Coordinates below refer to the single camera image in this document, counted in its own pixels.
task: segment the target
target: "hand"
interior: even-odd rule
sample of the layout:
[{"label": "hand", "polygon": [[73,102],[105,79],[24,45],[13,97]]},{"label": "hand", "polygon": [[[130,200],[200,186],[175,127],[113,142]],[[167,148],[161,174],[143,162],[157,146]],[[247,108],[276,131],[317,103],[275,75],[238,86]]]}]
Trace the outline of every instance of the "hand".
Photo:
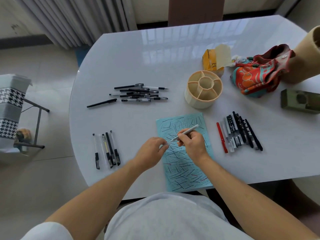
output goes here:
[{"label": "hand", "polygon": [[133,160],[144,171],[154,167],[169,148],[169,145],[164,145],[166,143],[161,137],[151,137],[141,146]]},{"label": "hand", "polygon": [[189,128],[182,129],[178,132],[178,146],[185,146],[186,153],[192,159],[195,165],[199,165],[200,161],[210,158],[209,154],[207,153],[205,140],[203,136],[197,132],[192,131],[188,135],[182,134]]}]

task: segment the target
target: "red pen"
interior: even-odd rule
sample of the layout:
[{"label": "red pen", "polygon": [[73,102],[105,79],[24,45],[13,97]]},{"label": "red pen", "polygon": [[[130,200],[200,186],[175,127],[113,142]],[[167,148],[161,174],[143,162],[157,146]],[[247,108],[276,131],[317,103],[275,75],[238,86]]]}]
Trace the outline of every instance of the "red pen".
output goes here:
[{"label": "red pen", "polygon": [[220,138],[221,138],[221,144],[222,144],[222,147],[223,147],[223,149],[224,149],[224,152],[225,152],[225,153],[228,153],[228,149],[227,149],[227,147],[226,147],[226,143],[225,143],[225,141],[224,141],[224,138],[223,138],[223,135],[222,135],[222,131],[221,131],[219,122],[217,122],[217,127],[218,127],[219,135],[220,135]]}]

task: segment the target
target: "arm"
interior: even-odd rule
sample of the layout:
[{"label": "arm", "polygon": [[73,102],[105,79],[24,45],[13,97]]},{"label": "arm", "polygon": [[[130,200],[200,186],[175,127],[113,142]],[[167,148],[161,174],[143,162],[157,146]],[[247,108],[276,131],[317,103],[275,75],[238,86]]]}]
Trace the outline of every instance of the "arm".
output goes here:
[{"label": "arm", "polygon": [[95,240],[113,217],[133,182],[155,166],[168,149],[166,140],[152,137],[139,149],[134,159],[95,183],[54,212],[46,222],[62,224],[74,240]]},{"label": "arm", "polygon": [[189,157],[208,177],[236,220],[255,240],[312,240],[319,237],[297,218],[254,188],[224,170],[210,158],[202,135],[178,134]]}]

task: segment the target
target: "houndstooth fabric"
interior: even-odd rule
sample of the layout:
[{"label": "houndstooth fabric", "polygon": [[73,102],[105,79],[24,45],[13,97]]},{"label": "houndstooth fabric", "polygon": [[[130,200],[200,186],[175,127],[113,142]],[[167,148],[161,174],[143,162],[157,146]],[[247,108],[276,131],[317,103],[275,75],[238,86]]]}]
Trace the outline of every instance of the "houndstooth fabric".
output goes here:
[{"label": "houndstooth fabric", "polygon": [[0,88],[0,104],[12,104],[22,108],[25,95],[14,88]]},{"label": "houndstooth fabric", "polygon": [[18,129],[18,121],[7,118],[0,119],[0,137],[7,139],[15,139]]}]

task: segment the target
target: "beige pen holder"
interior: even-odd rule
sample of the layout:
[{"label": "beige pen holder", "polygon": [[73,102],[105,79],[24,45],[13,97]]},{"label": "beige pen holder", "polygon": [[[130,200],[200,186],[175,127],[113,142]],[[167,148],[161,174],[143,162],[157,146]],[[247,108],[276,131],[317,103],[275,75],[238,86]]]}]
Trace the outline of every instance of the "beige pen holder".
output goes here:
[{"label": "beige pen holder", "polygon": [[293,49],[296,56],[289,59],[289,72],[281,75],[286,83],[300,83],[320,74],[320,26],[314,27]]},{"label": "beige pen holder", "polygon": [[197,71],[190,76],[184,97],[191,107],[204,109],[212,105],[221,92],[222,81],[216,74]]}]

